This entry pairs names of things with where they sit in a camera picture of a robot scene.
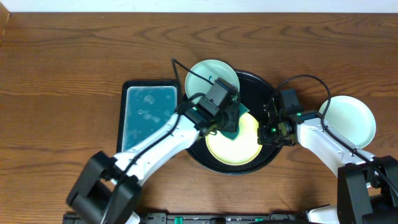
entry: black plate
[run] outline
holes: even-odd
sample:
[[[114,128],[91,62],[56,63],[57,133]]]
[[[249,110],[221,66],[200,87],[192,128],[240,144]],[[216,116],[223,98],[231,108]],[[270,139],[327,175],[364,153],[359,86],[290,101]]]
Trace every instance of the black plate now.
[[[269,102],[274,88],[263,79],[251,73],[236,71],[236,74],[239,78],[241,102],[258,121],[267,121],[267,113],[264,111],[264,105]],[[263,168],[278,155],[281,149],[282,146],[263,145],[256,158],[240,166],[227,165],[217,160],[208,150],[205,138],[200,139],[187,149],[187,151],[196,161],[212,171],[222,174],[239,175],[248,174]]]

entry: white background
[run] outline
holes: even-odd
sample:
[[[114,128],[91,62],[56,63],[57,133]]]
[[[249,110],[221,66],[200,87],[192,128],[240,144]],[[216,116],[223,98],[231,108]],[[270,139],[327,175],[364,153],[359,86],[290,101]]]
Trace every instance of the white background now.
[[[0,0],[10,12],[398,12],[398,0]]]

